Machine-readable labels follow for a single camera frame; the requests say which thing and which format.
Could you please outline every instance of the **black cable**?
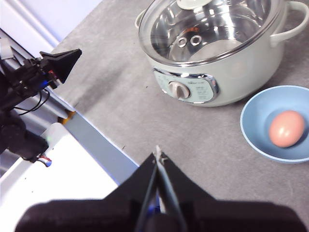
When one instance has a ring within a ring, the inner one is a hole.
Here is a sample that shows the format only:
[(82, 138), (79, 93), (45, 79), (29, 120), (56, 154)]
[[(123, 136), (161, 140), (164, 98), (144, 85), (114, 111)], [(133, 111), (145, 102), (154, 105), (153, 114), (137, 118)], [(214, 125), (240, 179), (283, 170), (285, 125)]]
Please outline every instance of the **black cable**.
[(40, 99), (39, 99), (38, 103), (35, 106), (33, 106), (31, 109), (27, 110), (27, 109), (23, 109), (23, 108), (20, 108), (20, 107), (17, 107), (17, 106), (15, 106), (14, 109), (29, 111), (29, 112), (34, 110), (35, 108), (37, 108), (41, 104), (41, 101), (42, 101), (42, 92), (41, 91), (39, 92), (39, 95), (40, 95)]
[(45, 92), (47, 92), (47, 97), (46, 97), (45, 101), (43, 101), (41, 105), (39, 105), (37, 108), (35, 108), (32, 111), (36, 111), (37, 109), (39, 109), (42, 105), (44, 105), (48, 101), (48, 99), (50, 97), (50, 92), (47, 89), (44, 89), (44, 90), (45, 90)]
[(47, 97), (46, 97), (46, 99), (41, 103), (41, 101), (42, 101), (42, 93), (39, 92), (39, 93), (40, 93), (40, 100), (39, 100), (39, 102), (36, 104), (36, 106), (33, 107), (33, 108), (30, 109), (30, 110), (27, 110), (27, 111), (24, 112), (24, 113), (19, 114), (20, 116), (21, 116), (21, 115), (25, 115), (25, 114), (27, 114), (27, 113), (29, 113), (29, 112), (33, 112), (33, 111), (38, 110), (39, 108), (42, 107), (42, 105), (44, 105), (44, 104), (48, 101), (48, 99), (49, 99), (49, 97), (50, 97), (50, 92), (49, 92), (47, 89), (44, 89), (44, 90), (47, 92)]

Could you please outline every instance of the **gray countertop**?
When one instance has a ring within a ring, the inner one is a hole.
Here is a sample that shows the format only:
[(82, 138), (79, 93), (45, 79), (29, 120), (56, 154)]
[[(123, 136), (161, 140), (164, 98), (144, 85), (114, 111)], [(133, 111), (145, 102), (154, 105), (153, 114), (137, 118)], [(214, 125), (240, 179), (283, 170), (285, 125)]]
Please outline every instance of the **gray countertop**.
[[(151, 0), (104, 0), (54, 52), (83, 55), (56, 93), (137, 163), (156, 144), (217, 199), (271, 201), (293, 208), (309, 228), (309, 162), (283, 164), (254, 151), (239, 117), (250, 98), (204, 108), (160, 90), (139, 46), (136, 16)], [(309, 5), (309, 0), (302, 0)], [(291, 14), (287, 27), (301, 21)], [(262, 89), (309, 87), (309, 27), (286, 42), (283, 61)]]

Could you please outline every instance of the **white wall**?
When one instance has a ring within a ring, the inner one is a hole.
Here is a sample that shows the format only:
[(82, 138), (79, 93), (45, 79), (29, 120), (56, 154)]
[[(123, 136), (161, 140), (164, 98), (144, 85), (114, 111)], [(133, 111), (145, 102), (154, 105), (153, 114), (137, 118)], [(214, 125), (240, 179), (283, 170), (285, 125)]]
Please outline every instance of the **white wall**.
[(33, 56), (50, 52), (102, 0), (0, 0), (0, 27)]

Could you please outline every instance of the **pot handle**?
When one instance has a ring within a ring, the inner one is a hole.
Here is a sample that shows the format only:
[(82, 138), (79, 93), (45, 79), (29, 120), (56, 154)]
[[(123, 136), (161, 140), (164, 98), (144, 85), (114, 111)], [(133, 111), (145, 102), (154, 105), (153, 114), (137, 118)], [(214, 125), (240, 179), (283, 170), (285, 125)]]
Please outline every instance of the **pot handle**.
[(309, 22), (309, 8), (306, 4), (302, 2), (298, 2), (298, 1), (289, 1), (287, 2), (287, 4), (291, 10), (301, 11), (302, 13), (304, 13), (305, 18), (301, 22), (301, 24), (299, 24), (296, 28), (282, 32), (282, 33), (271, 35), (270, 43), (272, 47), (275, 47), (278, 43), (284, 40), (288, 40), (296, 36), (297, 34), (299, 34), (302, 30), (305, 29), (306, 25)]
[(140, 21), (141, 21), (141, 18), (144, 16), (145, 11), (146, 9), (140, 12), (140, 14), (135, 19), (134, 25), (137, 29), (140, 28)]

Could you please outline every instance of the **blue bowl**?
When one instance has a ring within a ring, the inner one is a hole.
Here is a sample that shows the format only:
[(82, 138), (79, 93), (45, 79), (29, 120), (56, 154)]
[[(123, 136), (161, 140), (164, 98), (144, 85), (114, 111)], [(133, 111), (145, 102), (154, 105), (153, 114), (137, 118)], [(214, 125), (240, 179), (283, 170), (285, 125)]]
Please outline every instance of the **blue bowl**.
[[(269, 139), (272, 120), (286, 110), (299, 112), (305, 120), (305, 132), (293, 146), (281, 148)], [(262, 155), (279, 162), (309, 161), (309, 89), (300, 86), (276, 86), (253, 96), (240, 116), (241, 132), (247, 142)]]

